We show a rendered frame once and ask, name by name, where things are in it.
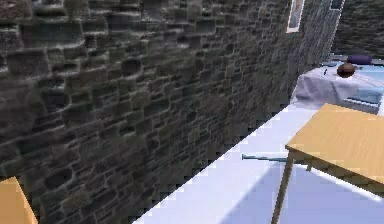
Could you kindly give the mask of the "bed with pale bedspread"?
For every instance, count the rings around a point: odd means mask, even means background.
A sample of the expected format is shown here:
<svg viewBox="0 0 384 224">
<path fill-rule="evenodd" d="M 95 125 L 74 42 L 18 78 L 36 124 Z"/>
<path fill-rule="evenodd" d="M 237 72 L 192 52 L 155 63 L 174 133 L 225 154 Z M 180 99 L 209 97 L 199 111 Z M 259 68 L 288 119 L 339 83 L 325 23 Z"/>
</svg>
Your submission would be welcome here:
<svg viewBox="0 0 384 224">
<path fill-rule="evenodd" d="M 337 68 L 344 63 L 322 63 L 320 67 L 300 75 L 290 103 L 308 109 L 319 109 L 328 103 L 384 116 L 384 97 L 378 108 L 346 101 L 359 88 L 384 88 L 384 68 L 379 70 L 374 66 L 352 64 L 355 73 L 349 78 L 342 78 L 337 75 Z M 328 69 L 327 74 L 323 75 L 325 69 Z"/>
</svg>

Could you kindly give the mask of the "teal thin rod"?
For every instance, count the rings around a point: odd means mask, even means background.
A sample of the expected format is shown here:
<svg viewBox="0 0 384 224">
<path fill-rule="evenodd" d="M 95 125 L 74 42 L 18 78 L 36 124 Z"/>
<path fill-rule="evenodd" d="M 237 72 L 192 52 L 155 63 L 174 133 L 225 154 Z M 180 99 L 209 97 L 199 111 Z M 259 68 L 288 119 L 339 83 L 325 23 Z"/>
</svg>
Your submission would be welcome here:
<svg viewBox="0 0 384 224">
<path fill-rule="evenodd" d="M 287 158 L 271 158 L 271 157 L 260 157 L 254 155 L 241 155 L 242 160 L 261 160 L 261 161 L 272 161 L 272 162 L 287 162 Z"/>
</svg>

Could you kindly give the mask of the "light wooden table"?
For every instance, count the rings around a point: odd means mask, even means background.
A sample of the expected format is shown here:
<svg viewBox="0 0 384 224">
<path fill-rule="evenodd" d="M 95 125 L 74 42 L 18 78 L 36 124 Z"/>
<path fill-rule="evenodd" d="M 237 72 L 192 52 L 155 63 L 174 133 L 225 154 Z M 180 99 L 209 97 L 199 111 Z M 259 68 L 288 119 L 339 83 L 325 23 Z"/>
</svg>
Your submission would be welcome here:
<svg viewBox="0 0 384 224">
<path fill-rule="evenodd" d="M 287 161 L 270 224 L 278 224 L 293 164 L 384 198 L 384 116 L 323 105 L 285 145 Z"/>
</svg>

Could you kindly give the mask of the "brown ball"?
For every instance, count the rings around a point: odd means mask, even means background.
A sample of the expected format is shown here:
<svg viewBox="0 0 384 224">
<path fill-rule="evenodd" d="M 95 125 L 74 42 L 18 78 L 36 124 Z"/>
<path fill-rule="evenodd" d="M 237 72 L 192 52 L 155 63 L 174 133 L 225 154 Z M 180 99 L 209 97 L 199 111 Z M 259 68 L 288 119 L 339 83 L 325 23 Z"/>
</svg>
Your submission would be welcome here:
<svg viewBox="0 0 384 224">
<path fill-rule="evenodd" d="M 337 68 L 337 75 L 342 78 L 349 78 L 355 73 L 355 67 L 350 63 L 344 63 Z"/>
</svg>

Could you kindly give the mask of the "blue folded cloth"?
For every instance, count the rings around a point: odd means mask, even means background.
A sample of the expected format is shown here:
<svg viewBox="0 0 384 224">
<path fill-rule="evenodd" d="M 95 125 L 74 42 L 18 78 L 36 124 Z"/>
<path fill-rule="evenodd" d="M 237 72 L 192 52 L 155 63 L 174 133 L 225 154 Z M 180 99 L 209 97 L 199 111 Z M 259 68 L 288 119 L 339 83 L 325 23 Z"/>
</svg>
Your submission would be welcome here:
<svg viewBox="0 0 384 224">
<path fill-rule="evenodd" d="M 359 88 L 352 96 L 346 98 L 347 102 L 378 108 L 384 97 L 384 88 Z"/>
</svg>

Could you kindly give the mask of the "purple pillow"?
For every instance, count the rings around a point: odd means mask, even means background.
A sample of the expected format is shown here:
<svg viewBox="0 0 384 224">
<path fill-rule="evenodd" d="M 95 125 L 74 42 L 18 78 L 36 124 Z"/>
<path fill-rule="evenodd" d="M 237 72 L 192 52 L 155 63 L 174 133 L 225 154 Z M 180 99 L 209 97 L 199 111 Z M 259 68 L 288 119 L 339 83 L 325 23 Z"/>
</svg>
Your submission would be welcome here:
<svg viewBox="0 0 384 224">
<path fill-rule="evenodd" d="M 372 57 L 368 55 L 349 55 L 347 57 L 347 62 L 358 65 L 370 65 Z"/>
</svg>

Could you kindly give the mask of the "orange wooden furniture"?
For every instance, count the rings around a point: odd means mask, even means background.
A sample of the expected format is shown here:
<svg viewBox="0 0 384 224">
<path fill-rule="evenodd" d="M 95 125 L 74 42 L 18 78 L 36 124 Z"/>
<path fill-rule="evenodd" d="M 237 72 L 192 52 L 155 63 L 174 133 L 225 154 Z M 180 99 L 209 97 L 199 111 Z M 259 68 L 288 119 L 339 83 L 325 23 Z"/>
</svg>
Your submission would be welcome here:
<svg viewBox="0 0 384 224">
<path fill-rule="evenodd" d="M 0 224 L 38 224 L 15 177 L 0 182 Z"/>
</svg>

